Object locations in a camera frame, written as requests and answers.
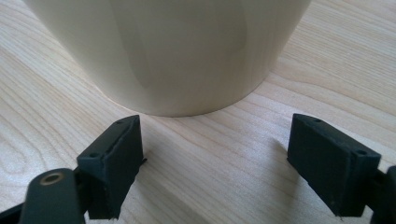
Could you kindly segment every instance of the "tabletop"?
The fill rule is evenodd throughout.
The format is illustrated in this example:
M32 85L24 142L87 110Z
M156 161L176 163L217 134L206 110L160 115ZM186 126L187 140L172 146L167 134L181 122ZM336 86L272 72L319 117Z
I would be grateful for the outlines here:
M139 114L106 98L21 0L0 2L0 106L0 211ZM120 219L89 223L369 223L369 208L335 217L288 164L293 113L382 154L383 172L396 164L396 1L313 0L245 99L195 117L139 114L148 162Z

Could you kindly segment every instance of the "table surface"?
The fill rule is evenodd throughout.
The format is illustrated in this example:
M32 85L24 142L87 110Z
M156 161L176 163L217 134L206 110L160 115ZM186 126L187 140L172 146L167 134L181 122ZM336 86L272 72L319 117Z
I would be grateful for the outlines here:
M107 99L20 0L0 2L0 210L136 113ZM140 114L148 158L110 223L369 223L335 217L288 164L293 113L396 164L396 1L314 0L270 76L189 118ZM91 223L108 223L91 221Z

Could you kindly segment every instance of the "wood grain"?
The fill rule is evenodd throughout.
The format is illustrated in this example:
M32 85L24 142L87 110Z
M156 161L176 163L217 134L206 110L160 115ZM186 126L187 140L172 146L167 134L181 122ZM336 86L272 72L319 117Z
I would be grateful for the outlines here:
M148 162L109 223L369 223L335 217L286 161L292 113L396 164L396 2L314 0L271 75L244 100L190 118L141 114ZM0 2L0 210L114 120L107 99L20 0ZM90 223L108 223L90 221Z

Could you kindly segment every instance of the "cup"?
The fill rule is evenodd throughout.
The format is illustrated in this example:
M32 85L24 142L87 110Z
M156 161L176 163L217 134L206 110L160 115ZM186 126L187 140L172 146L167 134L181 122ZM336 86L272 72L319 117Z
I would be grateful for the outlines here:
M180 117L260 85L310 0L24 2L113 101Z

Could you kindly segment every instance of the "wooden table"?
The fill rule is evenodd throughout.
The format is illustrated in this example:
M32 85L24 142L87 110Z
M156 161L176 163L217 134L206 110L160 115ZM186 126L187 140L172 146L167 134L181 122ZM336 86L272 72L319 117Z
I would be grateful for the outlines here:
M20 0L0 2L0 210L113 121L107 99ZM244 100L191 118L140 114L144 153L119 221L368 223L335 217L287 163L290 121L328 121L396 163L396 2L314 0L270 76ZM108 223L91 221L91 223Z

